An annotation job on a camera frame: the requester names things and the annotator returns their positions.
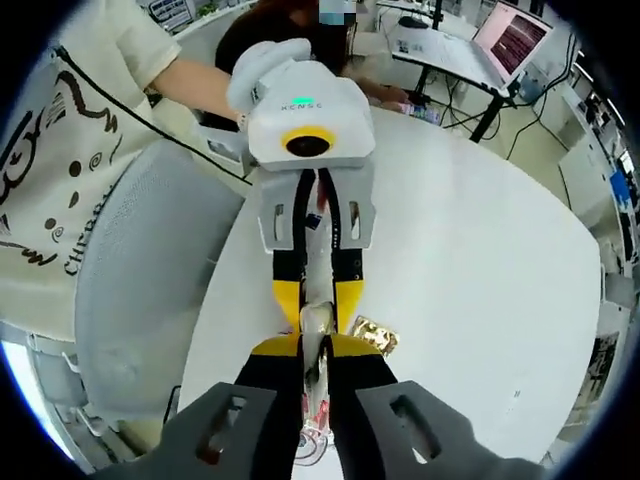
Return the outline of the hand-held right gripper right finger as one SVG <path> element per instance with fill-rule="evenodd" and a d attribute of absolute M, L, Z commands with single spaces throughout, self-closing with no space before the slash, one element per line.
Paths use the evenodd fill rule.
<path fill-rule="evenodd" d="M 471 422 L 418 383 L 398 381 L 371 344 L 333 334 L 330 427 L 347 479 L 541 479 L 542 466 L 481 445 Z"/>

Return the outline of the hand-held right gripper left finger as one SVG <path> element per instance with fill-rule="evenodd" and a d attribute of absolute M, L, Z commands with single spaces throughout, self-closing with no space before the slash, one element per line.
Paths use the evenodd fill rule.
<path fill-rule="evenodd" d="M 298 334 L 251 351 L 233 383 L 219 382 L 169 420 L 148 454 L 107 479 L 288 479 L 302 427 Z"/>

